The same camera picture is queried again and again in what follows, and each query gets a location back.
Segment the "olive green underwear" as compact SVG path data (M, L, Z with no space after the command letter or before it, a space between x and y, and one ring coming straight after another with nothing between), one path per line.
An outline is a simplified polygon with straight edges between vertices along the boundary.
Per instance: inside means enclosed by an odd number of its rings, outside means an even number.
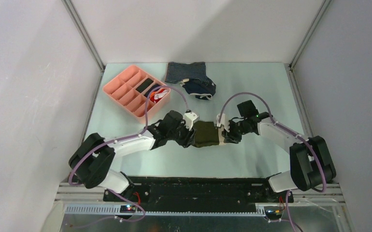
M193 129L196 131L194 147L202 148L215 145L224 145L222 128L217 128L213 122L197 121Z

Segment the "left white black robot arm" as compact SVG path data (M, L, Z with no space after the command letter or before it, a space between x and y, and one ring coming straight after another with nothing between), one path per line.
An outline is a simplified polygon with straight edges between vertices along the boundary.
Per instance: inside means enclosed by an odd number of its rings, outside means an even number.
M163 119L147 126L141 132L114 138L109 141L98 133L89 135L68 161L72 172L69 181L77 176L87 189L103 187L115 192L122 201L134 195L133 182L114 165L118 159L139 151L154 150L175 141L183 148L194 144L194 124L197 113L190 110L184 114L169 111Z

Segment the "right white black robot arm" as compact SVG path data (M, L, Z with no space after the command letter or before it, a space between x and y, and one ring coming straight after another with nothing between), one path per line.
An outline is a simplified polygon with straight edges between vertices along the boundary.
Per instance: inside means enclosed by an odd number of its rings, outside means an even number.
M238 104L240 117L225 121L220 126L225 143L238 144L243 135L255 133L274 142L289 155L289 171L275 174L266 180L262 196L268 202L279 199L283 191L309 189L322 192L333 180L336 169L329 148L321 136L304 137L275 120L269 112L260 113L251 100Z

